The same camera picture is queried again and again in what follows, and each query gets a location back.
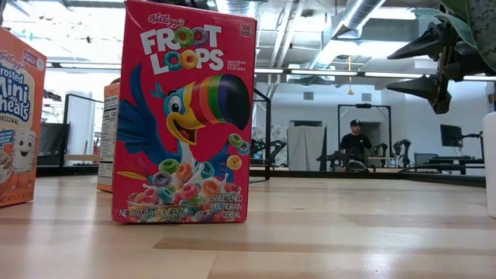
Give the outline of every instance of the orange cereal box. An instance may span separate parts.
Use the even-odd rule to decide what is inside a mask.
[[[33,200],[46,63],[0,27],[0,206]]]
[[[112,192],[115,162],[115,136],[117,134],[117,108],[119,107],[120,83],[105,86],[105,102],[102,117],[102,141],[96,188]]]

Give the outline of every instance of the kellogg's logo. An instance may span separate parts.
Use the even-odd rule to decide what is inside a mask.
[[[10,54],[9,52],[7,52],[7,50],[0,50],[0,60],[9,62],[16,70],[26,68],[26,65],[23,62],[17,61],[14,54]]]
[[[159,12],[148,16],[148,22],[152,24],[165,24],[169,28],[177,28],[184,25],[184,19],[172,19],[170,15],[163,15]]]

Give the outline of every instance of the cereal box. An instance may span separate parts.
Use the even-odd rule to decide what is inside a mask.
[[[254,19],[130,0],[112,217],[244,222]]]
[[[0,27],[0,206],[33,200],[46,63]]]
[[[105,86],[102,117],[102,140],[100,142],[100,161],[98,164],[98,182],[96,188],[112,191],[115,162],[115,140],[117,134],[117,108],[119,107],[120,83]]]

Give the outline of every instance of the black cap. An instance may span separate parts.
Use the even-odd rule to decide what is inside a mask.
[[[354,127],[354,126],[362,126],[362,122],[360,122],[360,120],[358,119],[355,119],[352,122],[350,122],[350,127]]]

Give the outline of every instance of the toucan eye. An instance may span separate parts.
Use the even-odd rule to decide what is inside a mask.
[[[170,97],[169,101],[169,111],[171,112],[179,112],[182,107],[181,99],[178,96]]]

